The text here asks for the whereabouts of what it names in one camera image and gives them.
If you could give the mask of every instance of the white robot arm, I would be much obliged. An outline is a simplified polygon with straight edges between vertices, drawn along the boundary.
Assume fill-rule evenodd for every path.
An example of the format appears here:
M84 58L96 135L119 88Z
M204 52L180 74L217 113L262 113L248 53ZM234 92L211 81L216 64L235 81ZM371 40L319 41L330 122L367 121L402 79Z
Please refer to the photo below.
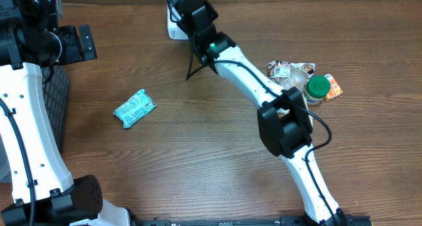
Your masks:
M61 9L61 0L0 0L0 133L15 202L1 215L7 226L129 226L129 211L104 200L94 176L74 180L57 149L41 67L97 57L89 26L79 26L80 40L58 25Z
M272 103L282 95L283 87L265 77L225 34L216 32L212 21L218 15L206 0L169 0L168 3L167 24L170 38L190 39L198 60L204 65L210 64L215 72L232 82L257 109L261 109L264 103ZM240 62L249 70L224 61ZM312 144L301 144L295 147L291 155L280 154L280 158L287 165L302 195L307 216L319 224L332 221L333 213L337 215L341 209L329 193L312 151L307 156L311 173L307 169L304 159L312 148ZM323 196L320 196L317 187L320 188ZM341 221L340 216L336 218L339 222Z

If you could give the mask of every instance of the black cable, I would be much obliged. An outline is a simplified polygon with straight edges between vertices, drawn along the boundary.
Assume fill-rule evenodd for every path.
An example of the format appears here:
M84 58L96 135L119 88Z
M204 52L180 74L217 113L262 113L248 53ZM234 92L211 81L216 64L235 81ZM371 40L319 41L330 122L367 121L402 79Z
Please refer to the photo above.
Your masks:
M321 199L322 199L322 201L324 202L324 204L325 204L325 206L327 207L327 209L328 209L328 211L330 212L330 215L331 215L331 217L332 217L332 219L333 219L333 221L334 221L334 225L335 226L337 226L337 220L336 220L336 217L334 216L334 212L331 210L331 207L330 207L330 205L328 205L328 202L327 202L327 200L326 200L326 198L325 198L325 196L324 196L324 194L322 193L322 191L321 191L321 189L319 188L319 185L318 185L318 183L317 183L317 180L315 179L315 176L314 176L314 174L312 173L312 169L311 169L311 166L309 165L309 154L312 152L312 151L315 151L315 150L317 150L317 149L320 149L320 148L322 148L322 147L324 147L324 146L326 146L326 145L328 145L329 143L330 143L330 141L331 141L331 139L332 139L332 133L331 133L331 130L330 130L330 127L327 125L327 123L325 123L319 116L317 116L315 113L313 113L313 112L311 112L311 111L309 111L309 110L307 110L307 109L305 109L305 108L302 108L302 107L299 107L298 105L295 105L295 104L293 104L292 102L290 102L290 101L288 101L288 100L285 100L288 104L290 104L290 105L292 105L292 106L294 106L294 108L295 109L298 109L298 110L301 110L301 111L303 111L303 112L305 112L306 114L308 114L308 115L310 115L311 117L313 117L314 119L316 119L326 130L327 130L327 133L328 133L328 139L324 142L324 143L322 143L322 144L320 144L320 145L318 145L318 146L316 146L316 147L314 147L314 148L311 148L310 150L308 150L308 152L305 154L305 158L303 159L303 161L305 161L305 163L306 163L306 167L307 167L307 169L308 169L308 172L309 172L309 174L310 174L310 176L311 176L311 178L312 178L312 181L314 182L314 185L315 185L315 188L316 188L316 190L318 191L318 193L319 193L319 196L321 197Z
M33 226L35 222L35 201L36 201L35 186L34 186L34 180L32 178L31 168L29 166L28 155L26 153L24 140L22 139L22 135L20 134L15 118L13 118L14 114L11 113L6 103L1 98L0 98L0 106L1 108L3 108L3 111L5 112L6 116L9 118L9 122L11 123L13 131L15 132L15 135L16 135L16 140L18 141L20 154L22 155L22 160L23 160L24 168L26 172L26 178L28 179L28 187L29 187L30 199L31 199L31 202L30 202L31 214L30 214L30 219L29 219L29 226Z
M48 11L47 11L48 1L47 0L41 0L41 1L42 1L42 7L43 7L43 10L44 10L44 14L43 14L43 18L42 18L42 20L43 20L42 21L43 22L42 30L43 30L48 25L48 17L49 17L49 14L48 14Z
M50 72L48 74L48 77L46 78L46 80L44 80L42 82L42 84L49 83L51 81L51 79L53 78L53 75L54 75L54 67L53 67L53 65L48 66L48 68L50 69Z
M195 38L196 38L196 31L194 31L193 34L192 34L192 45L193 45L193 51L196 54L199 54L198 47L196 46Z
M230 61L230 60L213 61L211 63L202 65L199 68L195 69L191 73L191 76L194 75L195 73L197 73L198 71L200 71L201 69L205 68L205 67L208 67L210 65L215 65L215 64L218 64L218 63L230 63L230 64L238 65L238 66L244 68L245 70L247 70L249 72L249 74L251 74L255 78L255 80L266 90L266 92L268 92L269 94L273 95L276 98L279 97L279 95L276 94L276 93L274 93L269 87L267 87L265 85L265 83L248 66L246 66L243 63L238 62L238 61ZM317 150L319 148L322 148L322 147L324 147L324 146L326 146L326 145L328 145L330 143L330 141L332 139L332 133L331 133L330 127L319 116L317 116L313 112L311 112L311 111L309 111L307 109L304 109L302 107L299 107L298 105L295 105L295 104L293 104L292 102L290 102L288 100L284 100L284 101L287 102L288 104L290 104L294 109L303 111L306 114L308 114L311 117L313 117L314 119L316 119L327 130L327 133L328 133L328 139L327 139L327 141L325 141L324 143L322 143L322 144L320 144L320 145L318 145L318 146L316 146L316 147L311 148L310 150L308 150L308 152L305 154L305 159L303 159L303 161L305 161L305 163L306 163L308 172L309 172L309 174L310 174L310 176L312 178L312 181L314 182L315 188L318 191L319 196L321 197L322 201L324 202L325 206L327 207L328 211L330 212L330 215L331 215L331 217L332 217L332 219L334 221L334 225L337 226L337 220L336 220L336 217L334 215L334 212L331 210L330 205L328 204L328 202L327 202L324 194L322 193L321 189L319 188L319 185L317 183L317 180L315 179L315 176L314 176L314 174L312 172L311 166L309 165L309 158L308 158L309 154L312 151L315 151L315 150Z
M193 65L193 44L192 44L192 37L191 37L191 35L189 35L189 33L188 33L185 25L183 25L183 23L182 23L182 19L183 18L180 19L180 20L173 20L172 19L173 15L175 16L175 14L174 14L174 12L172 10L173 7L170 7L170 2L168 0L167 0L167 7L169 8L169 11L170 11L170 21L176 23L177 25L179 25L181 27L181 29L184 31L184 33L186 33L187 39L189 40L189 51L191 53L191 58L190 58L190 61L189 61L189 69L188 69L187 75L186 75L186 81L187 81L190 77L192 77L192 75L191 75L192 65Z

